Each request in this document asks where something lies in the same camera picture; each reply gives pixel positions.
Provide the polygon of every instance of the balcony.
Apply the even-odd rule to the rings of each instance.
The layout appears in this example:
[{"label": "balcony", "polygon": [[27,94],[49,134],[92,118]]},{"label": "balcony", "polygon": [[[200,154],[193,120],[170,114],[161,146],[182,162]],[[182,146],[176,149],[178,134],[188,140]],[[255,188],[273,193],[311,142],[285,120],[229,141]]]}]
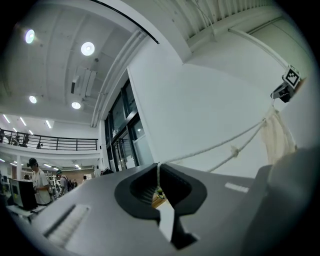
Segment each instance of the balcony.
[{"label": "balcony", "polygon": [[97,151],[97,138],[66,138],[30,135],[12,130],[0,130],[0,143],[17,147],[55,151]]}]

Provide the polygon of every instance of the glass door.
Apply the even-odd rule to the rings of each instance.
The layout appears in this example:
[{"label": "glass door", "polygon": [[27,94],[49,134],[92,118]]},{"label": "glass door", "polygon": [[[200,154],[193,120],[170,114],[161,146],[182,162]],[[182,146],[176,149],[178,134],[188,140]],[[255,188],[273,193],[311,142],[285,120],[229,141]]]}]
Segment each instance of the glass door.
[{"label": "glass door", "polygon": [[115,164],[119,171],[136,167],[134,154],[130,146],[130,138],[127,132],[122,134],[114,143]]}]

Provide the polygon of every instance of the white ceiling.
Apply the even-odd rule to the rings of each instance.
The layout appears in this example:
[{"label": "white ceiling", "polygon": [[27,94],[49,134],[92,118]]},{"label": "white ceiling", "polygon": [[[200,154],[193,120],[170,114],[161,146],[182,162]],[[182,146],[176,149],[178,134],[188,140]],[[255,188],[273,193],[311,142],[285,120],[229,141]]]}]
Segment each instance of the white ceiling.
[{"label": "white ceiling", "polygon": [[[93,4],[100,10],[107,9],[89,0],[80,2],[88,3],[90,7]],[[119,21],[123,19],[116,14]],[[88,10],[62,4],[35,5],[28,16],[16,24],[3,55],[0,111],[90,123],[103,81],[132,34],[117,25],[115,18],[113,14],[111,21]],[[28,29],[35,31],[31,44],[24,40]],[[94,44],[95,52],[91,56],[81,53],[85,42]],[[90,96],[80,95],[77,91],[71,93],[72,81],[80,68],[97,71]],[[29,102],[30,95],[37,97],[36,104]],[[71,107],[74,101],[82,102],[81,109]]]},{"label": "white ceiling", "polygon": [[273,5],[273,0],[154,0],[188,41],[202,30],[237,13]]},{"label": "white ceiling", "polygon": [[1,114],[0,128],[9,131],[13,131],[13,128],[15,128],[18,132],[21,133],[29,134],[29,130],[31,130],[35,135],[51,136],[52,128],[55,125],[55,122],[53,120],[48,120],[51,126],[50,129],[45,119],[22,116],[22,119],[26,124],[25,126],[20,120],[20,116],[11,114],[6,114],[5,116],[6,118],[8,118],[10,123],[8,123],[4,116]]},{"label": "white ceiling", "polygon": [[[7,163],[14,163],[14,161],[17,161],[17,156],[7,153],[0,152],[0,158],[5,160]],[[98,162],[98,159],[92,158],[92,159],[82,159],[82,160],[63,160],[63,159],[36,159],[39,167],[42,170],[52,170],[52,168],[48,168],[44,166],[44,164],[50,165],[51,167],[57,167],[59,169],[69,169],[76,170],[77,168],[75,165],[79,165],[82,169],[88,169],[91,168],[92,165],[96,165]],[[27,168],[27,163],[29,162],[29,157],[21,157],[21,163],[24,164],[23,168]]]}]

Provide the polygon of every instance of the ceiling vent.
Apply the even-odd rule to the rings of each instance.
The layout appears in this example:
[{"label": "ceiling vent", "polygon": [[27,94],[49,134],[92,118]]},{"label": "ceiling vent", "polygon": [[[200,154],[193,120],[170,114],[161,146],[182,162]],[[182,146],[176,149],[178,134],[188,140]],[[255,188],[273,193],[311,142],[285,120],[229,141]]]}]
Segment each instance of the ceiling vent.
[{"label": "ceiling vent", "polygon": [[72,80],[71,93],[79,95],[81,98],[90,96],[96,75],[97,71],[78,67]]}]

